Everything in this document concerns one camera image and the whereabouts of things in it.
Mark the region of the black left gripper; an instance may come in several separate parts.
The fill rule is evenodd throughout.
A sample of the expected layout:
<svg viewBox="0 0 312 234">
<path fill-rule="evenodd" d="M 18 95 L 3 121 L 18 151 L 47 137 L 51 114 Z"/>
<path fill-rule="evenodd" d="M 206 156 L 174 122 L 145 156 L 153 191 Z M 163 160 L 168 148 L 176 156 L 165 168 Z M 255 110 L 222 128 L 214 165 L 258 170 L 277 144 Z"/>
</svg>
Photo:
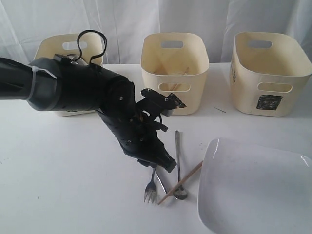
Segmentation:
<svg viewBox="0 0 312 234">
<path fill-rule="evenodd" d="M 162 167 L 168 173 L 176 167 L 176 161 L 157 136 L 158 130 L 166 131 L 160 115 L 149 121 L 148 113 L 140 113 L 136 107 L 102 107 L 96 112 L 126 155 L 144 166 Z"/>
</svg>

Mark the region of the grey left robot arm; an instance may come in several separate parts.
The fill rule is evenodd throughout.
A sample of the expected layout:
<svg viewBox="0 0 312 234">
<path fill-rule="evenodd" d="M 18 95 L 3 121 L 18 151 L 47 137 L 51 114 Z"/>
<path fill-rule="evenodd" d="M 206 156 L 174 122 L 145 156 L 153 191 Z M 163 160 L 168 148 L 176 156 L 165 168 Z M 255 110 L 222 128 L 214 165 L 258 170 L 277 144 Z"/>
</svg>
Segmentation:
<svg viewBox="0 0 312 234">
<path fill-rule="evenodd" d="M 167 131 L 162 115 L 178 106 L 174 94 L 141 91 L 123 75 L 91 64 L 72 64 L 64 58 L 39 58 L 28 65 L 0 60 L 0 98 L 25 100 L 38 111 L 96 111 L 119 142 L 123 152 L 144 166 L 171 172 L 176 161 L 158 138 Z"/>
</svg>

